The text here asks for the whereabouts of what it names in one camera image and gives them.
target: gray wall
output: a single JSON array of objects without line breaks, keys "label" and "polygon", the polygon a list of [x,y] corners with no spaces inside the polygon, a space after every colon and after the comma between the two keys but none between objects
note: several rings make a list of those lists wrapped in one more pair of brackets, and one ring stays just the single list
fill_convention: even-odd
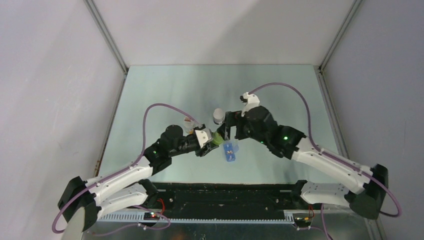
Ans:
[{"label": "gray wall", "polygon": [[93,176],[123,73],[82,0],[1,1],[0,43],[0,239],[60,239],[58,200]]},{"label": "gray wall", "polygon": [[[389,169],[389,239],[424,230],[424,1],[364,1],[324,70],[350,157]],[[383,209],[396,209],[386,197]]]}]

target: white cylinder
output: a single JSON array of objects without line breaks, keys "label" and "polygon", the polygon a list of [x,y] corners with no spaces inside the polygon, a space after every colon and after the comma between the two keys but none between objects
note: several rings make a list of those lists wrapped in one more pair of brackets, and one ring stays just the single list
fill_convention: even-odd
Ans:
[{"label": "white cylinder", "polygon": [[225,112],[221,108],[217,108],[215,109],[215,111],[213,111],[213,122],[215,124],[218,124],[218,125],[223,124],[224,119],[225,119]]}]

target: light blue tabletop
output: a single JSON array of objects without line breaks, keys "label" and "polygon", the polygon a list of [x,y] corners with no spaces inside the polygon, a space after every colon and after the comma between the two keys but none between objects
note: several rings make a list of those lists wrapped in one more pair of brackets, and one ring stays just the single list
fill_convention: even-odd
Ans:
[{"label": "light blue tabletop", "polygon": [[[192,115],[215,131],[215,108],[238,111],[240,95],[270,82],[287,83],[306,98],[311,110],[312,135],[317,144],[337,152],[323,97],[312,65],[171,65],[131,66],[106,145],[100,175],[134,161],[142,150],[142,122],[146,108],[165,103]],[[305,106],[298,95],[283,86],[255,93],[280,125],[307,133]],[[169,125],[183,127],[184,116],[158,106],[146,121],[146,146],[156,141]],[[297,180],[316,183],[335,181],[320,171],[287,158],[278,158],[252,140],[238,142],[234,162],[227,162],[223,148],[205,157],[188,153],[172,158],[172,165],[150,178],[153,182],[286,184]]]}]

